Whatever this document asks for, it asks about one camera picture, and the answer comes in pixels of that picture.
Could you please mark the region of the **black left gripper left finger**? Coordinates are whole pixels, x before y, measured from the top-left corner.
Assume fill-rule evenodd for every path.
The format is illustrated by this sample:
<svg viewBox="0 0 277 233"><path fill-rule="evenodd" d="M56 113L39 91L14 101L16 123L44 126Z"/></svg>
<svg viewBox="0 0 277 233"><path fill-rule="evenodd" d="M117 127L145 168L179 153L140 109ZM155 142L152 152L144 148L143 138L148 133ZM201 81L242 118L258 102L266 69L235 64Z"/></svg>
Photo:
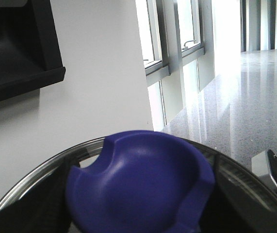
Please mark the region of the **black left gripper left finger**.
<svg viewBox="0 0 277 233"><path fill-rule="evenodd" d="M0 211L0 233L66 233L71 217L65 203L65 187L78 160L62 160L60 166L20 200Z"/></svg>

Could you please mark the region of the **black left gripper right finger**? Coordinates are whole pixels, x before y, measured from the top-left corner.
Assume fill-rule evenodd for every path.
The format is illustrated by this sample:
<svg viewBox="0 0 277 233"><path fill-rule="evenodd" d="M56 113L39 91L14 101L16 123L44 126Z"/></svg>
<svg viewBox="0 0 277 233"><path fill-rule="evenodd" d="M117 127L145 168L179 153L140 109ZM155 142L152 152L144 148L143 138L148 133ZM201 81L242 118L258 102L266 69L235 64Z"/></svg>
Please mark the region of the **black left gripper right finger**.
<svg viewBox="0 0 277 233"><path fill-rule="evenodd" d="M277 233L277 196L221 154L207 156L216 185L199 221L203 233Z"/></svg>

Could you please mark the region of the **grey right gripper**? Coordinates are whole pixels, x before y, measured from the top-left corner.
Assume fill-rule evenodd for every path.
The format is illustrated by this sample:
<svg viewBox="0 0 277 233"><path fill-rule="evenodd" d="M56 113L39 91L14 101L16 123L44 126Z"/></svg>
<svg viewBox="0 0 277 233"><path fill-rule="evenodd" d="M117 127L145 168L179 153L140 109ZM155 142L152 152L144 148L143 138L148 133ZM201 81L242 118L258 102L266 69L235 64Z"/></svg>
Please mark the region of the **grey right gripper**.
<svg viewBox="0 0 277 233"><path fill-rule="evenodd" d="M252 172L271 190L277 193L277 155L265 150L251 158Z"/></svg>

